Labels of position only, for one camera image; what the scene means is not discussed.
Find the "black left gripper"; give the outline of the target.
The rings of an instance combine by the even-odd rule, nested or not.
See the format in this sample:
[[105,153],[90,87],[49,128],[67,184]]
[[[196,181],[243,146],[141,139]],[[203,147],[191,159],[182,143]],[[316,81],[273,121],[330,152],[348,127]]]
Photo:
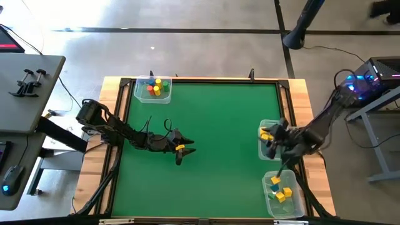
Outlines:
[[[175,150],[176,146],[178,145],[185,145],[185,144],[193,144],[194,141],[192,139],[186,138],[182,135],[182,133],[179,131],[178,128],[173,129],[168,137],[167,137],[167,144],[166,144],[166,153],[176,153],[177,151]],[[184,156],[187,156],[188,154],[191,154],[196,151],[194,148],[184,148],[180,149],[183,153]]]

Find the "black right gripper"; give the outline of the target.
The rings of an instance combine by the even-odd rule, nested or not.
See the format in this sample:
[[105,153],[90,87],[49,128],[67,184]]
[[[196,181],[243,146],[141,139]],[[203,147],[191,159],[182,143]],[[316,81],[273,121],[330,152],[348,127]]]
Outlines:
[[266,156],[269,159],[274,159],[279,152],[279,147],[291,148],[293,146],[293,138],[291,130],[288,128],[287,123],[275,124],[271,127],[262,127],[262,131],[273,133],[274,140],[268,141],[266,144]]

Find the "clear plastic bin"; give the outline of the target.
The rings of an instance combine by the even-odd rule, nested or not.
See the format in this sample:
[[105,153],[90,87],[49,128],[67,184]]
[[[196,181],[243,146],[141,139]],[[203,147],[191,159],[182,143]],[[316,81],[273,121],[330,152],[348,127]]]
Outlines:
[[277,199],[268,198],[268,193],[272,192],[270,186],[273,185],[270,178],[277,177],[277,175],[278,171],[269,171],[262,178],[268,213],[276,219],[291,219],[304,216],[303,200],[293,171],[287,169],[281,171],[279,176],[281,182],[279,183],[278,191],[283,193],[283,188],[289,187],[292,189],[292,197],[286,197],[286,200],[282,203],[279,203]]
[[[149,79],[156,80],[157,78],[161,79],[162,81],[167,81],[170,83],[170,91],[164,92],[163,88],[161,90],[160,96],[151,96],[147,91],[147,86]],[[152,104],[168,104],[171,101],[172,96],[172,79],[169,77],[160,77],[160,76],[139,76],[136,79],[136,84],[134,87],[134,96],[141,102],[141,103],[152,103]]]
[[258,155],[259,155],[259,158],[262,160],[267,160],[267,161],[280,161],[281,160],[281,152],[282,152],[283,147],[282,146],[279,147],[279,152],[276,154],[276,157],[274,159],[269,159],[266,156],[266,150],[267,150],[266,141],[267,140],[263,139],[262,136],[260,136],[260,132],[262,131],[261,128],[271,127],[271,126],[277,124],[278,122],[279,122],[278,120],[263,119],[260,122],[260,125],[257,129]]

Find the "black diagonal support strut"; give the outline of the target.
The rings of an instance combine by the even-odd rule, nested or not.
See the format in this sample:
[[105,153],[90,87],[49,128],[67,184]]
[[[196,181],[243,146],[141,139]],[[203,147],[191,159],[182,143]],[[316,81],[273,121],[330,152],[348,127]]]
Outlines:
[[121,147],[98,144],[87,149],[71,199],[71,215],[112,214],[120,158]]
[[318,201],[314,193],[310,190],[309,186],[306,184],[304,179],[301,177],[300,173],[296,169],[292,169],[295,174],[296,181],[299,184],[303,194],[304,200],[306,202],[306,210],[308,216],[314,216],[314,211],[320,218],[334,218],[334,216],[329,213],[324,206]]

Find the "black pole with round base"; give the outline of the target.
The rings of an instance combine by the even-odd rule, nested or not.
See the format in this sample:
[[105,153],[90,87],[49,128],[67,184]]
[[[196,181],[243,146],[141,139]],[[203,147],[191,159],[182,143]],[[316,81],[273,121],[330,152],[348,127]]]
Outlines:
[[282,42],[287,48],[297,50],[304,46],[306,31],[324,2],[325,0],[307,0],[296,26],[283,37]]

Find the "grey metal stand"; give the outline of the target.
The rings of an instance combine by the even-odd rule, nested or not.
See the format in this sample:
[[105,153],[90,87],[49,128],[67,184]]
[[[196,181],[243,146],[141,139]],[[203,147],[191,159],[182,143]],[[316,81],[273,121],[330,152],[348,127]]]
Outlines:
[[367,131],[367,134],[369,136],[372,146],[366,147],[366,146],[359,145],[359,147],[364,148],[364,149],[373,149],[374,150],[375,155],[378,160],[378,163],[381,167],[381,171],[382,171],[379,174],[369,176],[367,178],[367,181],[369,183],[373,183],[373,182],[377,182],[377,181],[392,180],[392,179],[400,179],[400,170],[390,171],[388,164],[384,158],[384,154],[381,151],[381,144],[384,144],[386,141],[390,140],[391,138],[400,136],[400,133],[393,134],[392,136],[387,137],[385,140],[378,142],[378,137],[374,133],[373,127],[370,123],[369,116],[368,116],[368,112],[380,109],[383,106],[385,106],[389,103],[392,103],[399,98],[400,98],[400,86],[392,89],[391,91],[389,91],[386,94],[383,94],[377,100],[374,100],[373,102],[362,107],[361,109],[358,109],[355,112],[349,113],[344,119],[346,129],[349,133],[350,133],[350,130],[348,128],[348,122],[354,121],[359,118],[361,118],[361,120],[366,128],[366,131]]

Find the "black support beam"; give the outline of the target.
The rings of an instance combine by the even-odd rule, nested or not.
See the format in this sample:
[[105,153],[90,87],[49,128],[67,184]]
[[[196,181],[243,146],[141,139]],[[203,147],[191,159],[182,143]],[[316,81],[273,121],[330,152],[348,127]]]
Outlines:
[[40,117],[36,131],[39,133],[44,133],[46,136],[49,136],[50,138],[55,139],[56,141],[59,141],[81,153],[86,151],[88,144],[86,141],[80,137],[77,137],[72,132],[63,129],[45,117]]

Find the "computer tower with coloured lights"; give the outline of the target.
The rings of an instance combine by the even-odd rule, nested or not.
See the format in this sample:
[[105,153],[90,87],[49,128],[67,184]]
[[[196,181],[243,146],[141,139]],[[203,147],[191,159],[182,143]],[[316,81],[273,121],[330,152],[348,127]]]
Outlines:
[[340,86],[357,96],[357,105],[364,106],[400,86],[400,56],[370,57]]

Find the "grey stand base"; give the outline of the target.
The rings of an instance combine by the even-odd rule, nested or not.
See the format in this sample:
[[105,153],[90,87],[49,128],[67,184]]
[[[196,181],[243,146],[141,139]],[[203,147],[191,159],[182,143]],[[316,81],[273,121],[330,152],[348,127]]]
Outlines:
[[31,196],[43,193],[38,188],[44,170],[58,171],[80,171],[83,163],[83,153],[79,151],[56,151],[42,148],[39,153],[39,163],[32,172],[32,181],[28,187],[27,194]]

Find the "black screw clamp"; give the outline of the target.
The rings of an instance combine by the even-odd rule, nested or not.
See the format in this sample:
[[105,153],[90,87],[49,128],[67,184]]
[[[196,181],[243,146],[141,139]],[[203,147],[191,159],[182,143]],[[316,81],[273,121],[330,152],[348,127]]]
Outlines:
[[24,96],[26,97],[30,98],[38,97],[38,95],[34,93],[34,88],[39,88],[41,86],[40,79],[47,74],[47,72],[43,69],[38,69],[36,72],[39,74],[38,78],[35,81],[31,81],[26,84],[26,87],[23,92]]
[[10,95],[12,95],[14,97],[19,97],[19,98],[24,97],[23,92],[24,92],[24,89],[25,89],[25,87],[27,85],[25,83],[25,80],[29,75],[33,75],[34,74],[34,72],[29,70],[29,69],[25,69],[24,72],[25,72],[24,77],[21,80],[17,81],[17,85],[19,86],[19,89],[16,92],[9,92]]

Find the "person's foot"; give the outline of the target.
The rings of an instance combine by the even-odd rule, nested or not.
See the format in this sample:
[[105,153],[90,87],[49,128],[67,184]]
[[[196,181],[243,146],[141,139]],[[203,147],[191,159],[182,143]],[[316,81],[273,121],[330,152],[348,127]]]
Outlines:
[[369,18],[376,18],[383,14],[388,14],[384,21],[386,24],[400,24],[400,0],[381,0],[370,4]]

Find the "black computer mouse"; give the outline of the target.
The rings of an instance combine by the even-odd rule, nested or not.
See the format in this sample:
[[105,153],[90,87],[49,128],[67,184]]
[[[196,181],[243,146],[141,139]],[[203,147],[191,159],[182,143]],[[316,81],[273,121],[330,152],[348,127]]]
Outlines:
[[12,196],[17,193],[23,173],[24,167],[20,165],[11,166],[6,171],[1,185],[1,191],[5,196]]

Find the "black desk device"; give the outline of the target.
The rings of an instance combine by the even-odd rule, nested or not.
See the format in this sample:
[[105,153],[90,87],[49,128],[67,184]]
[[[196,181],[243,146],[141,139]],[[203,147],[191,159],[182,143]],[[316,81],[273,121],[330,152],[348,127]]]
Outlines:
[[11,141],[0,141],[0,173],[6,165],[7,158],[11,152],[13,143]]

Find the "dark monitor with red stripe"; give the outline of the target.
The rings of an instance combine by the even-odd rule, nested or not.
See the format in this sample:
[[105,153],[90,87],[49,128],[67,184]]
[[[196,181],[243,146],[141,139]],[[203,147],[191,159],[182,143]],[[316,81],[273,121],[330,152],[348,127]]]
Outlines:
[[0,26],[0,53],[24,53],[25,49]]

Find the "silver table edge bracket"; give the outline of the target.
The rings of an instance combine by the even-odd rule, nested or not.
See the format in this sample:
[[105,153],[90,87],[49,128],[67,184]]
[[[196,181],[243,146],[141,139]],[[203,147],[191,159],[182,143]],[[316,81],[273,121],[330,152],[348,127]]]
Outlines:
[[125,225],[134,224],[135,220],[131,218],[117,218],[117,219],[100,219],[98,225]]
[[273,225],[309,225],[309,222],[298,220],[274,220]]

